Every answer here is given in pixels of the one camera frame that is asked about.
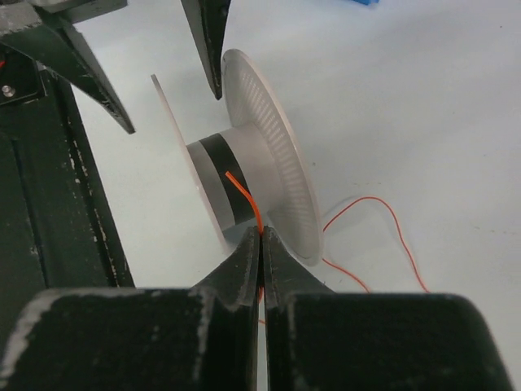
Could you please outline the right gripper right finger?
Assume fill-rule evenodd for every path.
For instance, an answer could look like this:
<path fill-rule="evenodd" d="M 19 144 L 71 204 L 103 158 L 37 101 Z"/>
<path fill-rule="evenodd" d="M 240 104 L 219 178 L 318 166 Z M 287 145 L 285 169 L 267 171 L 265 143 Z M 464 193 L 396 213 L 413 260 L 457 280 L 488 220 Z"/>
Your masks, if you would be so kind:
<path fill-rule="evenodd" d="M 271 390 L 511 390 L 478 309 L 459 295 L 337 293 L 274 229 L 262 239 Z"/>

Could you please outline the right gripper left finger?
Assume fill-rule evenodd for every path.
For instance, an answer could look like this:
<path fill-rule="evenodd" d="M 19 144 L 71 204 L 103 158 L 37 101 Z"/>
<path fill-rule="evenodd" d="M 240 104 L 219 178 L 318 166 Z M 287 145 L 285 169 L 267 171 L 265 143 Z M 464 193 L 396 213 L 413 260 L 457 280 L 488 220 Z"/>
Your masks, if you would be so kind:
<path fill-rule="evenodd" d="M 192 288 L 69 288 L 22 310 L 4 390 L 253 390 L 261 238 Z"/>

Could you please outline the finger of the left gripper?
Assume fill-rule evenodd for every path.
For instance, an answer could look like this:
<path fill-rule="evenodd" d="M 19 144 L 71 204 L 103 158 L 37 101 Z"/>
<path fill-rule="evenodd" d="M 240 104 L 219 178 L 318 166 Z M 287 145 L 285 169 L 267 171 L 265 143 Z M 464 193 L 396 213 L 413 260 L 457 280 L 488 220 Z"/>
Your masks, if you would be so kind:
<path fill-rule="evenodd" d="M 209 87 L 222 97 L 221 55 L 230 0 L 181 0 Z"/>
<path fill-rule="evenodd" d="M 1 25 L 1 43 L 36 60 L 101 105 L 128 134 L 135 128 L 83 36 L 70 24 Z"/>

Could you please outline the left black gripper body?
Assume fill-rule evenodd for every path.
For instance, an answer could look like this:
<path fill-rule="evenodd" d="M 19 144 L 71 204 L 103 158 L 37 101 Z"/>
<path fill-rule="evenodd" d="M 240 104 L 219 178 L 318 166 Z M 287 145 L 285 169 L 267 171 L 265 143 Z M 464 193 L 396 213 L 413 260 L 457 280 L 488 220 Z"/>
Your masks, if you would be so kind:
<path fill-rule="evenodd" d="M 125 0 L 1 1 L 1 37 L 39 27 L 47 17 L 76 24 L 127 6 Z"/>

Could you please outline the blue plastic bin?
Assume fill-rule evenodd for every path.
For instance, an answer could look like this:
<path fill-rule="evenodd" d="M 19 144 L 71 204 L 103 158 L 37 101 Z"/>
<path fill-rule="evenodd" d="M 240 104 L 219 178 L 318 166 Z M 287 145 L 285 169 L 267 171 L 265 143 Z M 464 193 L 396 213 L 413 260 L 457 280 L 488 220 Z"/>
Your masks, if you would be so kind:
<path fill-rule="evenodd" d="M 356 5 L 357 7 L 366 8 L 376 7 L 380 3 L 379 0 L 345 0 L 345 2 L 348 4 Z"/>

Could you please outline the light grey cable spool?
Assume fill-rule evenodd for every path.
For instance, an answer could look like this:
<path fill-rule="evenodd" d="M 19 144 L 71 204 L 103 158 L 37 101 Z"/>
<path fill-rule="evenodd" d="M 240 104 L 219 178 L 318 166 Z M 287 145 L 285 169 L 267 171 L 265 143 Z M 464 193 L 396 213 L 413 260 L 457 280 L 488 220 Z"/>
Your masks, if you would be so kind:
<path fill-rule="evenodd" d="M 229 49 L 221 62 L 230 128 L 182 154 L 221 251 L 225 232 L 266 217 L 287 251 L 306 266 L 322 258 L 324 239 L 316 191 L 291 123 L 255 62 Z"/>

